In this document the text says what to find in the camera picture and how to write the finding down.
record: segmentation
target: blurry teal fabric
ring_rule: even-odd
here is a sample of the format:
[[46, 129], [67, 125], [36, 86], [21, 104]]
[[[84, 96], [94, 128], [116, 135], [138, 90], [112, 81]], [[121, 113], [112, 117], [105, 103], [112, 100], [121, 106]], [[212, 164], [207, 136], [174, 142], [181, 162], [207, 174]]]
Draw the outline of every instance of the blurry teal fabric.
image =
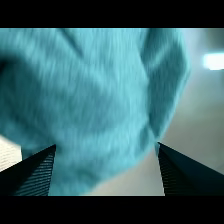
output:
[[179, 29], [1, 28], [0, 134], [56, 144], [49, 194], [84, 194], [161, 139], [188, 75]]

